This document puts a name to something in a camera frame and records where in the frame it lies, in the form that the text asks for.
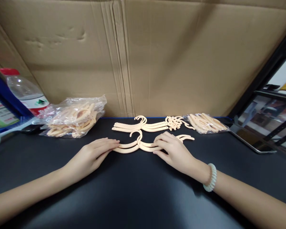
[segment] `person's left hand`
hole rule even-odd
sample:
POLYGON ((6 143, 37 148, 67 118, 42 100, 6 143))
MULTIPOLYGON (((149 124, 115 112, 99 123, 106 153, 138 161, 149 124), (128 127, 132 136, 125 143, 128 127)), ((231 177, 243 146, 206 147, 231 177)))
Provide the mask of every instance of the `person's left hand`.
POLYGON ((62 174, 76 183, 95 171, 112 149, 119 147, 119 140, 101 138, 85 145, 61 168, 62 174))

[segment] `plastic bottle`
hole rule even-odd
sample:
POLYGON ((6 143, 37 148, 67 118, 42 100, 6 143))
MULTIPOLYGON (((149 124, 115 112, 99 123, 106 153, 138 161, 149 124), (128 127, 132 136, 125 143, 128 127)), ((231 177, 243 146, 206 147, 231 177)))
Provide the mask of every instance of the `plastic bottle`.
POLYGON ((18 70, 13 68, 1 68, 0 72, 7 76, 7 86, 14 96, 19 99, 33 115, 38 115, 41 110, 49 105, 47 98, 43 95, 40 88, 26 78, 21 77, 18 70))

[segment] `black metal frame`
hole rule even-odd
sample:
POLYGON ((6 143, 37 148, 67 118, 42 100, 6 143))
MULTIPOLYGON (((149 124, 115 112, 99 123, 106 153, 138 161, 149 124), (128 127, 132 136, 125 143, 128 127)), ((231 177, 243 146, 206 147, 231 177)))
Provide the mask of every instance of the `black metal frame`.
MULTIPOLYGON (((286 37, 280 43, 278 48, 274 51, 274 53, 269 58, 267 63, 264 65, 262 70, 258 73, 256 78, 251 83, 251 85, 248 87, 248 89, 245 91, 243 96, 237 102, 235 107, 229 113, 228 117, 237 121, 238 117, 240 117, 240 115, 246 110, 246 108, 258 95, 286 102, 286 95, 263 90, 267 82, 273 77, 273 75, 277 72, 277 70, 283 65, 285 61, 286 61, 286 37)), ((274 131, 272 131, 269 135, 267 135, 264 138, 264 140, 269 141, 272 137, 274 137, 276 134, 278 134, 285 128, 286 128, 286 121, 282 123, 274 131)), ((286 141, 286 136, 277 141, 275 144, 277 146, 280 146, 285 141, 286 141)))
POLYGON ((263 87, 272 78, 272 76, 277 72, 277 70, 282 66, 282 64, 285 61, 286 61, 286 37, 283 39, 278 48, 274 51, 272 56, 264 65, 262 70, 258 73, 256 78, 251 83, 251 85, 248 87, 248 89, 242 95, 240 100, 234 106, 232 111, 229 113, 228 117, 231 119, 234 119, 236 115, 237 117, 239 117, 245 111, 245 109, 250 105, 250 103, 255 99, 256 95, 258 93, 263 92, 262 91, 263 87))

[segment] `plastic bag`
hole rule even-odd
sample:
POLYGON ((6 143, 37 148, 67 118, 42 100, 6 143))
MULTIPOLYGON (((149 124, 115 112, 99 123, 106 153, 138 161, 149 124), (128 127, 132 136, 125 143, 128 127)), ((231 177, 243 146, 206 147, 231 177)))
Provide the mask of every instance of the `plastic bag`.
POLYGON ((39 135, 48 137, 81 138, 85 136, 95 123, 105 114, 105 111, 95 113, 92 119, 83 122, 81 125, 47 124, 41 127, 46 129, 39 135))
POLYGON ((99 98, 67 98, 58 105, 49 105, 35 117, 32 124, 44 124, 40 135, 80 138, 85 136, 105 113, 107 103, 99 98))
POLYGON ((229 127, 205 113, 187 114, 183 118, 191 123, 199 134, 215 134, 230 131, 229 127))
POLYGON ((49 105, 33 119, 33 125, 81 126, 102 111, 107 103, 105 95, 98 98, 67 98, 58 105, 49 105))

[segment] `forearm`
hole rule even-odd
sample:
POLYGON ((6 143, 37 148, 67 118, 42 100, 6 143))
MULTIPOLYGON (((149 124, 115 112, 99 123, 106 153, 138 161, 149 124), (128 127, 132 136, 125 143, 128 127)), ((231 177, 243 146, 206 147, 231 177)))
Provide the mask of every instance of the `forearm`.
POLYGON ((56 170, 27 184, 0 194, 0 225, 33 204, 65 189, 71 184, 56 170))
MULTIPOLYGON (((211 168, 201 161, 196 164, 190 176, 207 185, 210 182, 211 168)), ((213 191, 257 227, 286 228, 286 204, 272 196, 220 171, 217 171, 213 191)))

